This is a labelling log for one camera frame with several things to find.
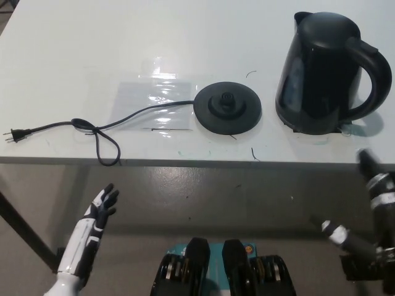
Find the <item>white robotic hand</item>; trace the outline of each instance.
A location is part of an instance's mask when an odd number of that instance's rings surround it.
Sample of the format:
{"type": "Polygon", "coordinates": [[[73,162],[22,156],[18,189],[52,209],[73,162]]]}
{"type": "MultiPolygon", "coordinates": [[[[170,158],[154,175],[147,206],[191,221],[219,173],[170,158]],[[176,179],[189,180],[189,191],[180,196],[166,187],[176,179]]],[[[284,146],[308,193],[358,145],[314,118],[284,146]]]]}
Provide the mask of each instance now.
{"type": "Polygon", "coordinates": [[[88,281],[109,216],[115,213],[119,191],[109,184],[78,221],[57,270],[57,281],[44,296],[76,296],[88,281]]]}

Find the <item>table leg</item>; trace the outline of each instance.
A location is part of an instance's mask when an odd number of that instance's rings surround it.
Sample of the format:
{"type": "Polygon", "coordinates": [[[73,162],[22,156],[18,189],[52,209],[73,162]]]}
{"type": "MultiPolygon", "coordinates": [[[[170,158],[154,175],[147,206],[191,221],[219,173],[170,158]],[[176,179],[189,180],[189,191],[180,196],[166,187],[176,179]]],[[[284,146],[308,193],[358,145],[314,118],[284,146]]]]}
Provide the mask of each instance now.
{"type": "Polygon", "coordinates": [[[0,216],[9,226],[28,244],[28,246],[48,265],[52,272],[56,273],[60,263],[59,256],[43,242],[40,236],[22,218],[18,211],[11,205],[6,197],[0,192],[0,216]]]}

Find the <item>kettle handle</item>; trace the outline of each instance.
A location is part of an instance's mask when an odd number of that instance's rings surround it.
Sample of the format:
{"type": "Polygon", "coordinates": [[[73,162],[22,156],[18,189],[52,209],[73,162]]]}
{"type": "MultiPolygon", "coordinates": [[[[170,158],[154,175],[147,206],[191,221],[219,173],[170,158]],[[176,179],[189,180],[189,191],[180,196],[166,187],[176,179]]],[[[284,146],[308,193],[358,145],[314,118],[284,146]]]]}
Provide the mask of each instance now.
{"type": "Polygon", "coordinates": [[[366,42],[350,37],[346,41],[346,50],[352,59],[366,70],[372,81],[372,90],[365,102],[350,109],[341,121],[353,121],[365,117],[376,110],[387,98],[392,84],[392,72],[387,60],[377,48],[366,42]]]}

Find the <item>white table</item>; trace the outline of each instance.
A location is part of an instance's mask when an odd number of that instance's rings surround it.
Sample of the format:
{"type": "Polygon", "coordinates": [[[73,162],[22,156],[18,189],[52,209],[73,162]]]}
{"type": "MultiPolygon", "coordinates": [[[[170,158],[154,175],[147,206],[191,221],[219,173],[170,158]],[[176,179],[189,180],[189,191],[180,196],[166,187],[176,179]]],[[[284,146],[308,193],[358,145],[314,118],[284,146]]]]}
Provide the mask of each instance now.
{"type": "MultiPolygon", "coordinates": [[[[293,133],[277,117],[275,94],[298,11],[349,17],[395,69],[392,0],[22,0],[0,37],[2,132],[75,117],[104,125],[111,121],[120,83],[160,74],[187,81],[192,91],[185,99],[214,82],[245,84],[262,101],[262,119],[237,140],[210,133],[194,116],[191,131],[114,128],[108,135],[122,148],[123,164],[355,163],[356,151],[369,147],[394,165],[393,90],[378,111],[355,122],[349,137],[293,133]]],[[[360,98],[369,92],[364,73],[360,98]]],[[[192,106],[182,108],[193,112],[192,106]]],[[[102,141],[101,155],[113,158],[115,150],[102,141]]],[[[71,126],[18,144],[0,141],[0,162],[98,163],[94,137],[71,126]]]]}

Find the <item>kettle lid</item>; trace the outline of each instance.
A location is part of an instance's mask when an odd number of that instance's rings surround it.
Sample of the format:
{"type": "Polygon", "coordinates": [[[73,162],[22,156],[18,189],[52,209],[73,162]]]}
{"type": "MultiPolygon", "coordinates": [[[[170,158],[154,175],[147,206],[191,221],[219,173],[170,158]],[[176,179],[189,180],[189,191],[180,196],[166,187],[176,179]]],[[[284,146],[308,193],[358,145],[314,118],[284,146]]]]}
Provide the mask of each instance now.
{"type": "Polygon", "coordinates": [[[331,12],[310,14],[300,23],[297,32],[304,42],[325,49],[343,48],[350,37],[360,39],[356,23],[331,12]]]}

